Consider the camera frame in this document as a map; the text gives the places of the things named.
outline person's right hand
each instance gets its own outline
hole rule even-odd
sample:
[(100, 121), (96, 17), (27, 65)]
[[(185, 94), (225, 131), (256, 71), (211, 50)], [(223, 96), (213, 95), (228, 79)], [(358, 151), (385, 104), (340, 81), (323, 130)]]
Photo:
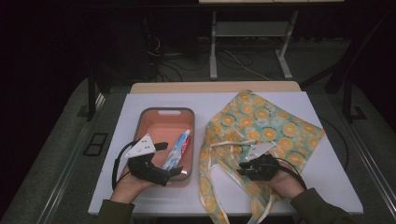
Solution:
[[(291, 165), (280, 161), (280, 165), (293, 170)], [(276, 191), (281, 197), (287, 199), (293, 199), (300, 193), (304, 192), (305, 189), (301, 184), (290, 174), (278, 170), (276, 175), (269, 181), (257, 181), (259, 184), (267, 185), (268, 187), (272, 188)]]

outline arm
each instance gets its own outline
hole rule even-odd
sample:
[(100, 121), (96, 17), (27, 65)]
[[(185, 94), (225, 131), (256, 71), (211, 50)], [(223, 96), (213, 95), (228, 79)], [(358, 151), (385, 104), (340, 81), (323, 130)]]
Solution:
[[(120, 176), (128, 172), (129, 169), (125, 166)], [(117, 184), (110, 200), (103, 200), (95, 223), (129, 223), (134, 210), (132, 202), (143, 190), (154, 185), (155, 184), (138, 179), (130, 174), (126, 175)]]
[[(281, 165), (292, 170), (285, 162)], [(315, 189), (304, 190), (300, 183), (286, 172), (278, 171), (270, 181), (261, 183), (271, 187), (283, 198), (291, 199), (291, 205), (309, 224), (355, 223), (352, 216), (339, 207), (326, 203)]]

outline white marker tag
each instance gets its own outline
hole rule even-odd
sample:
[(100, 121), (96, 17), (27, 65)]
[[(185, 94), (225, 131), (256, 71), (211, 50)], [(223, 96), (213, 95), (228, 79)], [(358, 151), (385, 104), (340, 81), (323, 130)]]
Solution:
[(126, 158), (133, 158), (155, 152), (155, 146), (147, 133), (126, 154)]
[(263, 144), (258, 144), (258, 145), (253, 145), (247, 153), (247, 156), (245, 159), (247, 161), (251, 161), (253, 159), (259, 158), (262, 154), (267, 152), (269, 149), (273, 148), (276, 146), (275, 142), (270, 142), (270, 143), (263, 143)]

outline wooden desk edge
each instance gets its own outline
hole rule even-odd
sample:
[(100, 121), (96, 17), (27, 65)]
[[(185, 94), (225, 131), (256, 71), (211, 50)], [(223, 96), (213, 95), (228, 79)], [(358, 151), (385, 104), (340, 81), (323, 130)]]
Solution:
[(135, 83), (130, 93), (301, 91), (295, 81)]

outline gray carpet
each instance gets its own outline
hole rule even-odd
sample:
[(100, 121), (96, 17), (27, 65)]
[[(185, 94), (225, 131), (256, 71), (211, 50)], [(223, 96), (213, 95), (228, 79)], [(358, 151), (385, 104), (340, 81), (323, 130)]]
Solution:
[[(246, 63), (250, 70), (272, 80), (284, 79), (274, 53), (275, 46), (278, 46), (277, 42), (262, 39), (249, 44), (241, 44), (239, 47), (227, 45), (226, 40), (224, 42), (223, 45), (218, 44), (219, 50), (227, 49), (233, 53), (239, 52), (240, 54), (235, 54), (235, 56), (242, 63)], [(319, 43), (314, 41), (291, 42), (286, 59), (293, 74), (293, 80), (306, 80), (335, 63), (343, 55), (347, 46), (348, 42), (342, 40), (324, 40)], [(232, 62), (233, 58), (230, 54), (226, 52), (219, 54), (223, 56), (223, 63), (218, 62), (218, 81), (265, 80), (263, 77), (241, 69), (241, 66)], [(176, 56), (173, 55), (170, 62), (180, 66), (176, 67), (173, 64), (181, 74), (183, 81), (209, 81), (207, 57), (208, 51), (203, 49), (203, 53), (195, 59), (175, 59)], [(159, 70), (169, 79), (178, 81), (179, 76), (172, 69), (160, 66)], [(380, 190), (361, 159), (359, 146), (349, 131), (348, 125), (357, 131), (389, 185), (396, 189), (394, 178), (396, 138), (394, 131), (357, 88), (353, 94), (353, 105), (360, 106), (368, 119), (347, 124), (340, 115), (341, 92), (335, 95), (326, 94), (322, 89), (325, 83), (326, 78), (323, 78), (309, 86), (306, 91), (318, 115), (323, 118), (321, 120), (323, 127), (342, 164), (347, 161), (346, 147), (333, 126), (346, 139), (349, 152), (346, 173), (364, 208), (364, 214), (354, 215), (354, 218), (358, 223), (363, 224), (396, 223)], [(106, 100), (95, 118), (91, 122), (87, 122), (85, 118), (77, 117), (80, 108), (87, 104), (87, 83), (84, 81), (78, 86), (30, 174), (26, 176), (12, 205), (2, 219), (2, 223), (37, 223), (38, 220), (40, 223), (45, 221), (48, 223), (94, 222), (95, 216), (88, 214), (88, 207), (106, 157), (106, 150), (118, 121), (125, 94), (129, 89), (130, 87), (114, 87), (113, 91), (106, 95)], [(100, 157), (83, 156), (82, 151), (94, 133), (108, 133), (105, 149)], [(69, 160), (74, 154), (77, 155), (76, 158)], [(56, 186), (63, 187), (63, 190), (54, 191), (54, 194), (51, 194)], [(58, 195), (58, 200), (55, 200), (51, 195)], [(49, 200), (53, 203), (46, 207), (46, 202)]]

